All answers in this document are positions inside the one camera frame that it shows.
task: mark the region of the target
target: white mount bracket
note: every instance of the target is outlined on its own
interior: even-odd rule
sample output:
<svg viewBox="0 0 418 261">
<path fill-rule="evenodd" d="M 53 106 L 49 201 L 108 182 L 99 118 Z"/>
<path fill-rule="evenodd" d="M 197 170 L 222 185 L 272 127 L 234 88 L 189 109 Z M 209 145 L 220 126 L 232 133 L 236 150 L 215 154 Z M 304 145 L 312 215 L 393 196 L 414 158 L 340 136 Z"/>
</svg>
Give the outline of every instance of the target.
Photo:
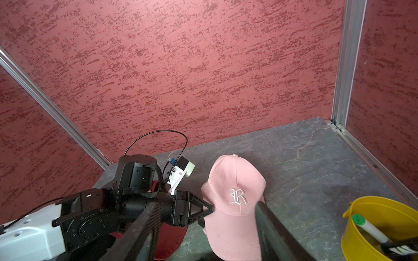
<svg viewBox="0 0 418 261">
<path fill-rule="evenodd" d="M 61 204 L 48 205 L 8 228 L 0 235 L 0 260 L 43 261 L 64 253 L 61 227 L 52 226 L 52 220 L 61 215 L 61 207 Z"/>
<path fill-rule="evenodd" d="M 194 170 L 194 164 L 186 160 L 183 156 L 177 161 L 176 165 L 173 167 L 173 170 L 168 177 L 167 184 L 171 185 L 171 188 L 168 190 L 170 195 L 174 195 L 177 186 L 180 184 L 184 176 L 188 177 Z"/>
</svg>

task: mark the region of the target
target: marble surface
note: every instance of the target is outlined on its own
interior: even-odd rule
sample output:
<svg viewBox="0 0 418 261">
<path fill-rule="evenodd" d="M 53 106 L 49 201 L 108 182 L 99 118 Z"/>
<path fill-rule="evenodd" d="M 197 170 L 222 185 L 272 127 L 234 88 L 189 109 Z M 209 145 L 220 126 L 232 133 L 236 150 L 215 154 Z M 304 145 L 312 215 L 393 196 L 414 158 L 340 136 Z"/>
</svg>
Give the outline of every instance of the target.
<svg viewBox="0 0 418 261">
<path fill-rule="evenodd" d="M 161 167 L 178 151 L 154 156 Z M 320 118 L 222 139 L 185 149 L 183 156 L 196 165 L 178 189 L 201 196 L 215 160 L 238 154 L 264 176 L 267 206 L 299 243 L 320 261 L 345 260 L 341 236 L 349 202 L 375 195 L 398 200 L 371 169 Z M 112 179 L 108 171 L 99 181 Z M 169 260 L 214 260 L 208 240 L 197 224 Z"/>
</svg>

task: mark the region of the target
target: yellow metal bucket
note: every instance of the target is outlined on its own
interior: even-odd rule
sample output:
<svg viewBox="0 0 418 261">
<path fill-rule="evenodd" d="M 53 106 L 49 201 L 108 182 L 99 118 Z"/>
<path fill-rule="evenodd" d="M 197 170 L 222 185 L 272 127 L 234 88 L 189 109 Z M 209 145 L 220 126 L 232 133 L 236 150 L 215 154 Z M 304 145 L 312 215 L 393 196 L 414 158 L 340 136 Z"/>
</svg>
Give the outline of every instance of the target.
<svg viewBox="0 0 418 261">
<path fill-rule="evenodd" d="M 418 212 L 402 203 L 381 197 L 362 197 L 350 204 L 343 214 L 349 219 L 341 239 L 342 252 L 347 261 L 391 261 L 365 239 L 364 232 L 360 232 L 352 220 L 353 214 L 362 215 L 392 240 L 418 236 Z"/>
</svg>

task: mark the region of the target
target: pink baseball cap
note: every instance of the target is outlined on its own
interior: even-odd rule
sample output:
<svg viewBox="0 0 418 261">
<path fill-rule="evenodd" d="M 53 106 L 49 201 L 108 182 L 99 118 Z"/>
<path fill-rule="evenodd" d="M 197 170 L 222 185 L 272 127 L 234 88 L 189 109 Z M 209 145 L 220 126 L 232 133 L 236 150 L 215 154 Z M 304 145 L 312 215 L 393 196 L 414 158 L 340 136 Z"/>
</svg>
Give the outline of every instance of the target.
<svg viewBox="0 0 418 261">
<path fill-rule="evenodd" d="M 264 202 L 264 189 L 263 176 L 245 159 L 234 154 L 215 161 L 201 191 L 203 199 L 214 206 L 213 213 L 205 217 L 204 231 L 218 257 L 261 260 L 255 205 Z"/>
</svg>

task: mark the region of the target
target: black wire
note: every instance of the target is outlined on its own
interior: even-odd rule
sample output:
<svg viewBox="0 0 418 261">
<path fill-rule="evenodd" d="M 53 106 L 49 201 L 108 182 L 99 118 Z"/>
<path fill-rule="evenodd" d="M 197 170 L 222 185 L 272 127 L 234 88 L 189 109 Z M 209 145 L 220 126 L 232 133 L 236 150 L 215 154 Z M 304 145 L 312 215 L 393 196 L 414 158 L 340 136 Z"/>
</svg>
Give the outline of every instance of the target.
<svg viewBox="0 0 418 261">
<path fill-rule="evenodd" d="M 20 221 L 22 218 L 26 217 L 27 215 L 29 215 L 29 214 L 30 214 L 30 213 L 32 213 L 33 211 L 37 210 L 38 208 L 42 207 L 43 205 L 46 205 L 46 204 L 48 204 L 48 203 L 51 203 L 51 202 L 54 202 L 54 201 L 57 201 L 57 200 L 60 200 L 60 199 L 62 199 L 62 197 L 61 197 L 61 198 L 55 198 L 55 199 L 52 199 L 52 200 L 46 201 L 45 203 L 40 204 L 39 206 L 37 206 L 36 208 L 31 209 L 31 210 L 30 210 L 30 211 L 28 211 L 26 214 L 22 215 L 20 218 L 16 219 L 16 220 L 15 220 L 15 221 L 13 221 L 12 223 L 10 223 L 10 224 L 8 224 L 7 226 L 3 227 L 3 229 L 2 229 L 2 230 L 6 230 L 6 229 L 8 229 L 8 228 L 9 228 L 9 227 L 11 227 L 12 225 L 14 225 L 14 224 L 16 224 L 18 221 Z"/>
<path fill-rule="evenodd" d="M 183 149 L 181 150 L 181 152 L 180 152 L 180 154 L 178 155 L 178 157 L 177 157 L 176 161 L 174 162 L 174 164 L 171 166 L 171 169 L 170 169 L 170 172 L 171 172 L 171 171 L 173 170 L 173 168 L 174 168 L 174 165 L 176 165 L 176 163 L 177 163 L 178 159 L 180 158 L 181 154 L 183 153 L 184 149 L 186 148 L 186 146 L 187 146 L 187 142 L 189 141 L 189 140 L 187 139 L 186 135 L 184 135 L 184 134 L 183 134 L 183 133 L 181 133 L 181 132 L 178 132 L 178 131 L 173 131 L 173 130 L 170 130 L 170 129 L 162 129 L 162 130 L 153 131 L 153 132 L 149 132 L 149 133 L 147 133 L 147 134 L 144 134 L 144 135 L 142 135 L 141 137 L 137 138 L 134 142 L 132 142 L 132 144 L 131 144 L 131 145 L 129 145 L 129 147 L 126 149 L 126 151 L 125 151 L 125 154 L 124 154 L 124 155 L 126 155 L 126 153 L 128 152 L 128 150 L 132 147 L 132 145 L 134 145 L 134 144 L 135 144 L 135 142 L 137 142 L 138 140 L 140 140 L 142 137 L 145 137 L 145 136 L 147 136 L 148 134 L 155 133 L 155 132 L 175 132 L 175 133 L 179 133 L 179 134 L 183 135 L 183 136 L 186 138 L 186 143 L 184 144 Z M 164 167 L 164 169 L 163 169 L 163 175 L 164 175 L 164 171 L 166 170 L 167 165 L 168 165 L 168 162 L 166 163 L 166 165 L 165 165 L 165 167 Z"/>
</svg>

